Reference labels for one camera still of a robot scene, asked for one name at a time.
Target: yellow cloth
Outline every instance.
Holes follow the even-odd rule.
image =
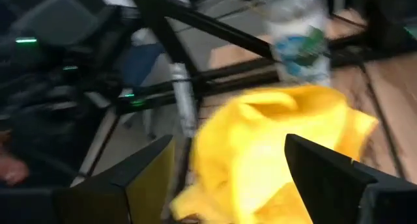
[[[376,123],[334,89],[248,91],[197,133],[190,165],[196,181],[171,209],[177,219],[197,214],[212,224],[311,223],[285,159],[285,136],[295,133],[357,160]]]

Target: person's hand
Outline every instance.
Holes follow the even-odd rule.
[[[24,162],[14,158],[3,148],[3,143],[10,138],[10,131],[0,132],[0,180],[4,180],[9,186],[23,181],[29,170]]]

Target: plastic water bottle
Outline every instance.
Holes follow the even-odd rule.
[[[267,0],[266,28],[283,81],[330,86],[324,0]]]

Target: wooden floor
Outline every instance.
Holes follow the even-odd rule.
[[[354,12],[343,12],[342,16],[364,23]],[[355,34],[358,31],[360,29],[353,25],[334,20],[328,25],[327,36],[337,38]],[[260,36],[260,38],[269,40],[267,36]],[[228,45],[212,51],[210,67],[219,68],[249,61],[256,57],[257,55],[250,51]],[[417,82],[414,81],[414,66],[416,64],[417,54],[406,55],[386,61],[367,63],[366,70],[370,79],[367,79],[355,66],[341,68],[332,74],[333,87],[348,97],[353,108],[380,118],[367,85],[369,82],[372,84],[382,114],[387,121],[388,131],[395,146],[394,150],[397,151],[400,163],[404,168],[405,177],[414,183],[417,183],[417,171],[415,170],[417,169],[417,147],[415,146],[417,142]],[[201,121],[209,118],[219,106],[239,92],[205,98],[199,116]],[[387,134],[381,123],[369,138],[361,161],[381,171],[398,176]]]

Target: bottle label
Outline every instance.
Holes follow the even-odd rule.
[[[310,83],[328,79],[328,59],[323,55],[326,41],[322,30],[310,26],[307,36],[293,35],[277,41],[275,50],[285,66],[285,72]]]

